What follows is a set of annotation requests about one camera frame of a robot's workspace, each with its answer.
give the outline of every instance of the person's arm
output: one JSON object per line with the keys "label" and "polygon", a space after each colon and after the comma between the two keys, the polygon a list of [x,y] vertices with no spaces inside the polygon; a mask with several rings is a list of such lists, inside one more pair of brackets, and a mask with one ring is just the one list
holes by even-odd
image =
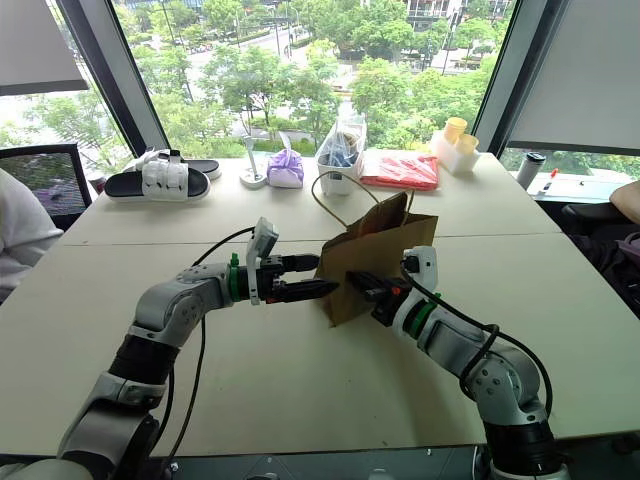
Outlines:
{"label": "person's arm", "polygon": [[60,235],[35,195],[0,169],[0,301]]}

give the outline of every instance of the robotic arm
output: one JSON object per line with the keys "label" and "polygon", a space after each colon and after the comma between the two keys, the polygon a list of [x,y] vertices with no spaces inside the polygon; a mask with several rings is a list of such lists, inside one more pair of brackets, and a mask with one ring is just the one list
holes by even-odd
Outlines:
{"label": "robotic arm", "polygon": [[[435,289],[433,247],[405,250],[403,267],[415,283]],[[349,280],[367,301],[375,302],[376,320],[396,335],[416,340],[421,351],[460,379],[463,393],[476,402],[484,423],[496,480],[569,480],[538,398],[540,378],[529,356],[508,345],[488,343],[491,335],[403,279],[349,272]]]}
{"label": "robotic arm", "polygon": [[247,246],[246,267],[233,254],[229,264],[193,266],[147,290],[111,367],[65,433],[58,459],[37,462],[10,478],[135,478],[158,435],[149,411],[160,404],[180,349],[207,312],[241,300],[257,305],[319,298],[337,287],[321,279],[280,280],[285,272],[314,269],[318,257],[269,256],[277,238],[275,227],[261,218]]}

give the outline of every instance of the paper bag handle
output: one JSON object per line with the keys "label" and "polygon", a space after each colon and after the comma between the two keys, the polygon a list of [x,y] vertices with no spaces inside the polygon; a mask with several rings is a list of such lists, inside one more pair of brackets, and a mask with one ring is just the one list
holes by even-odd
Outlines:
{"label": "paper bag handle", "polygon": [[[333,213],[331,211],[331,209],[329,207],[327,207],[324,203],[322,203],[320,201],[320,199],[317,197],[316,193],[314,192],[314,188],[316,186],[316,183],[318,183],[318,180],[320,180],[322,177],[329,175],[331,173],[340,173],[340,172],[336,172],[335,170],[331,170],[328,172],[324,172],[321,173],[320,175],[318,175],[318,177],[313,181],[313,183],[311,184],[311,196],[313,197],[313,199],[317,202],[318,205],[320,205],[322,208],[324,208],[326,210],[326,212],[331,215],[333,218],[335,218],[336,220],[338,220],[342,226],[344,226],[344,228],[347,228],[348,225],[347,223],[342,220],[340,217],[338,217],[335,213]],[[371,190],[369,190],[367,187],[365,187],[364,185],[362,185],[360,182],[358,182],[357,180],[354,180],[353,178],[351,178],[349,175],[345,175],[344,173],[340,173],[340,175],[342,175],[344,178],[348,179],[350,182],[355,183],[357,186],[359,186],[362,190],[364,190],[365,192],[367,192],[369,194],[369,196],[371,198],[373,198],[373,200],[376,202],[376,204],[380,203],[380,200],[378,200],[376,198],[376,196],[371,193]]]}

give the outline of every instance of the purple pouch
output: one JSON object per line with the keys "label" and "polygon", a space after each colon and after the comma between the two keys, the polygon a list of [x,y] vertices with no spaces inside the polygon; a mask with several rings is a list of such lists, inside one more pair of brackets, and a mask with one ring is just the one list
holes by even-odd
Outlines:
{"label": "purple pouch", "polygon": [[273,187],[302,188],[304,170],[300,154],[285,148],[273,155],[267,167],[267,179]]}

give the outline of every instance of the window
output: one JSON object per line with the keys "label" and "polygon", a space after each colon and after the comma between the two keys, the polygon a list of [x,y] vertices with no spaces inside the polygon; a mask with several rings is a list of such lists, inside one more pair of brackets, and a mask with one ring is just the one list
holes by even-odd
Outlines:
{"label": "window", "polygon": [[[313,155],[340,112],[368,145],[424,145],[478,113],[514,1],[163,0],[114,5],[164,130],[188,158]],[[415,18],[416,12],[429,16]]]}
{"label": "window", "polygon": [[48,2],[89,90],[0,96],[0,148],[78,143],[87,176],[111,174],[131,160],[118,127],[88,73],[57,8]]}
{"label": "window", "polygon": [[[500,161],[514,175],[522,159],[532,149],[506,148]],[[607,201],[615,189],[640,178],[640,157],[604,153],[540,150],[546,157],[540,172],[527,190],[536,199],[578,199],[585,202]],[[547,192],[542,188],[550,181],[550,172],[557,168]]]}

